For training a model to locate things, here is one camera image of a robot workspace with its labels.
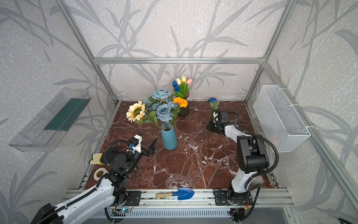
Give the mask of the blue rose stem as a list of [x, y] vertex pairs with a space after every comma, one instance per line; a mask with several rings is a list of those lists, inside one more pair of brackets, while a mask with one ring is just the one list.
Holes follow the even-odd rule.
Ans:
[[208, 100], [208, 103], [211, 107], [211, 111], [209, 113], [208, 125], [207, 125], [207, 129], [206, 129], [206, 156], [207, 156], [207, 159], [209, 159], [209, 155], [208, 155], [208, 127], [209, 127], [209, 123], [211, 121], [211, 116], [212, 116], [213, 112], [218, 109], [220, 102], [216, 98], [210, 98]]

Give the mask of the teal ceramic vase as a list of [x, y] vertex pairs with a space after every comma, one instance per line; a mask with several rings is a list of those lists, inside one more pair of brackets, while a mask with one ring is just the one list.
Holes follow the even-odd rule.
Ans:
[[174, 150], [178, 145], [174, 126], [170, 123], [162, 124], [161, 134], [164, 148], [169, 151]]

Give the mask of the dark red glass vase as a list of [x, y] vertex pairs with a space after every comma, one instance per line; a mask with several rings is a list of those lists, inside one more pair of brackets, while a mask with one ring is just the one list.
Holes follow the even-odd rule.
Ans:
[[[187, 98], [189, 97], [189, 95], [190, 95], [190, 93], [188, 92], [188, 93], [186, 94], [186, 96], [184, 97], [184, 99], [187, 100]], [[179, 116], [181, 116], [181, 117], [186, 117], [186, 116], [188, 116], [189, 114], [190, 114], [190, 109], [189, 109], [188, 106], [186, 106], [186, 107], [181, 107], [181, 108], [180, 108]]]

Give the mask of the orange flower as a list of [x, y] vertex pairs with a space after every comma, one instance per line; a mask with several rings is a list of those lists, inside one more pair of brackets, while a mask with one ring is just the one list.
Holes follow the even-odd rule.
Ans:
[[188, 102], [186, 99], [176, 97], [176, 98], [174, 98], [173, 101], [175, 104], [178, 104], [180, 106], [180, 108], [182, 108], [182, 107], [187, 108], [187, 106], [188, 106]]

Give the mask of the blue hydrangea bouquet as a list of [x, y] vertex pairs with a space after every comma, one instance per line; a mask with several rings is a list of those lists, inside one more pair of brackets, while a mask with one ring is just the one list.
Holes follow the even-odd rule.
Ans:
[[143, 102], [145, 106], [145, 123], [153, 123], [161, 129], [169, 131], [179, 114], [179, 105], [174, 102], [174, 94], [169, 89], [158, 89]]

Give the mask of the yellow sunflower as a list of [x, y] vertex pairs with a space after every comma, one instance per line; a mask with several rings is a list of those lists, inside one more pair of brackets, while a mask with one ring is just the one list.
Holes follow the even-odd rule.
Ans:
[[126, 118], [130, 122], [135, 122], [140, 125], [149, 123], [149, 118], [146, 113], [145, 104], [142, 101], [138, 101], [138, 103], [131, 105], [128, 111], [126, 112]]

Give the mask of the pink tulip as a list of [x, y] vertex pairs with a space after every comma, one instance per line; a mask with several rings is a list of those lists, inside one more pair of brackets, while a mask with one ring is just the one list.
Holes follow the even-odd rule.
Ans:
[[188, 84], [188, 85], [190, 85], [191, 83], [192, 83], [192, 79], [188, 79], [187, 81], [186, 81], [186, 83]]

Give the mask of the cream tulip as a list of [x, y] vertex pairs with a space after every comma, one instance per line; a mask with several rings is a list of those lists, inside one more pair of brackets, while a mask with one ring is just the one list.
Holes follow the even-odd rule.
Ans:
[[179, 78], [176, 78], [176, 82], [178, 85], [180, 85], [182, 83], [181, 79], [179, 79]]

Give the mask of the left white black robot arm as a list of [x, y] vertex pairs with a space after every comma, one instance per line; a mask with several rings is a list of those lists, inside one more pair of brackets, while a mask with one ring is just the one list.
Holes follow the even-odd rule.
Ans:
[[56, 206], [50, 203], [44, 205], [32, 223], [81, 224], [114, 203], [125, 202], [128, 176], [136, 169], [142, 156], [149, 157], [155, 153], [157, 140], [148, 148], [142, 148], [141, 142], [140, 134], [129, 140], [113, 141], [97, 160], [110, 166], [110, 170], [103, 173], [97, 184], [64, 203]]

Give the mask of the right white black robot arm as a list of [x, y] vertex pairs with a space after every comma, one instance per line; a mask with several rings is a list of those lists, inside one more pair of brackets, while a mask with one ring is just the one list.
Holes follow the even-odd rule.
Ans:
[[229, 114], [226, 111], [212, 112], [208, 130], [222, 134], [237, 144], [239, 171], [228, 189], [228, 197], [234, 198], [253, 190], [249, 186], [256, 177], [270, 173], [277, 167], [279, 152], [268, 139], [231, 123]]

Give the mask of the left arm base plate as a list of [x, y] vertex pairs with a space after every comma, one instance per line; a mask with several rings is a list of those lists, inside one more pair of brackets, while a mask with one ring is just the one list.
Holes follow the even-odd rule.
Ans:
[[142, 192], [139, 190], [126, 191], [120, 196], [118, 196], [116, 204], [120, 206], [130, 206], [130, 207], [139, 206], [141, 193]]

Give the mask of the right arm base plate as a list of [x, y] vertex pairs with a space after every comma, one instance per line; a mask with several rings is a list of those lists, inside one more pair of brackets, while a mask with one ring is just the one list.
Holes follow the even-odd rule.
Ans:
[[236, 193], [232, 188], [222, 190], [213, 189], [215, 205], [217, 206], [251, 206], [253, 204], [252, 196], [249, 191]]

